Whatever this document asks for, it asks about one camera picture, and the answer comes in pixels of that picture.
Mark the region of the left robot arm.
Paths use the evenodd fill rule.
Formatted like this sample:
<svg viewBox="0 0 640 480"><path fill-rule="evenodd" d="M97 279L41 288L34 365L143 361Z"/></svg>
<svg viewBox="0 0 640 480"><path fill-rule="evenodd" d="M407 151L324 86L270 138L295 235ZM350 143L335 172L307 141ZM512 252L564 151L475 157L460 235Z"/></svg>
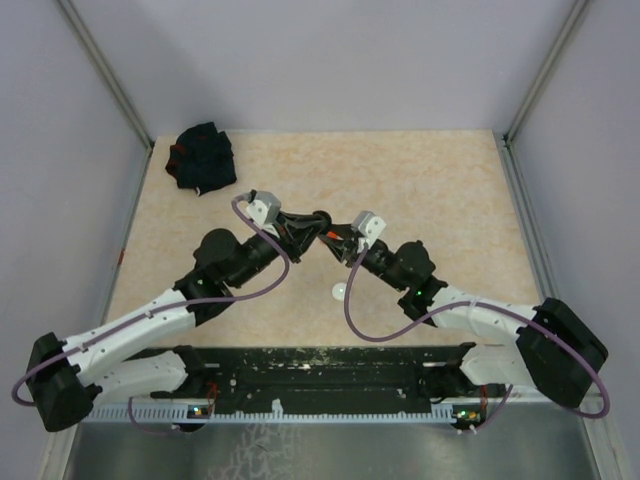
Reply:
<svg viewBox="0 0 640 480"><path fill-rule="evenodd" d="M12 389L13 400L35 408L44 429L57 433L77 425L103 403L201 394L208 373L194 348L177 346L146 358L140 352L220 316L240 302L234 290L274 260L281 259L288 272L331 224L324 211L291 214L257 201L250 202L242 220L253 236L239 241L228 229L209 231L193 253L193 268L146 305L64 339L53 332L40 336L24 376Z"/></svg>

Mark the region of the black round charging case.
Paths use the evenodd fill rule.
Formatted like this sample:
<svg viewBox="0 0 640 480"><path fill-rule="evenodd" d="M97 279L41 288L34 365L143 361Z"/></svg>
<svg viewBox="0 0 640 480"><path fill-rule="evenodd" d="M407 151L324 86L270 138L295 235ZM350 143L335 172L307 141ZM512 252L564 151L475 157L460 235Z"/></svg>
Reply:
<svg viewBox="0 0 640 480"><path fill-rule="evenodd" d="M313 212L313 215L321 223L323 229L329 229L332 225L332 218L328 212L316 210Z"/></svg>

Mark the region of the white charging case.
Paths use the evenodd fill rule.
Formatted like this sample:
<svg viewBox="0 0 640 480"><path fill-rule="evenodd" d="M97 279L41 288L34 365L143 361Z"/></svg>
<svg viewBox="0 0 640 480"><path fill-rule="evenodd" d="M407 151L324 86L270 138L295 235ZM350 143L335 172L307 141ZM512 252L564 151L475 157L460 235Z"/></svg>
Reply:
<svg viewBox="0 0 640 480"><path fill-rule="evenodd" d="M339 302L343 302L346 297L346 290L347 284L345 282L336 283L331 289L332 297Z"/></svg>

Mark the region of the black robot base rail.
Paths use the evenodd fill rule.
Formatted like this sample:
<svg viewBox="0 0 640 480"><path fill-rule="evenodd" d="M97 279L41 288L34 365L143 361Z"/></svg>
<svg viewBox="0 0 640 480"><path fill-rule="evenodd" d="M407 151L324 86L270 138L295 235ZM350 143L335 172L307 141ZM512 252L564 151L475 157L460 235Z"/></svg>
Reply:
<svg viewBox="0 0 640 480"><path fill-rule="evenodd" d="M460 370L469 344L435 347L197 348L186 386L154 399L211 399L217 413L423 413L454 398L492 399L500 383L475 386Z"/></svg>

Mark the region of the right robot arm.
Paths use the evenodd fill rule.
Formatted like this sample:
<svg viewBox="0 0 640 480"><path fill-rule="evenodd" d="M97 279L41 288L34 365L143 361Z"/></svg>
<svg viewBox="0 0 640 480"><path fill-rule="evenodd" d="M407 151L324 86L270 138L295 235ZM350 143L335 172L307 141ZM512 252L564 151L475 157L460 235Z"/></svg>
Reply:
<svg viewBox="0 0 640 480"><path fill-rule="evenodd" d="M537 389L556 404L576 410L608 358L604 344L562 300L537 306L491 301L438 279L424 244L410 241L391 251L373 234L336 225L321 238L353 274L366 270L401 292L398 301L413 326L457 329L486 339L466 349L446 372L461 396L487 384Z"/></svg>

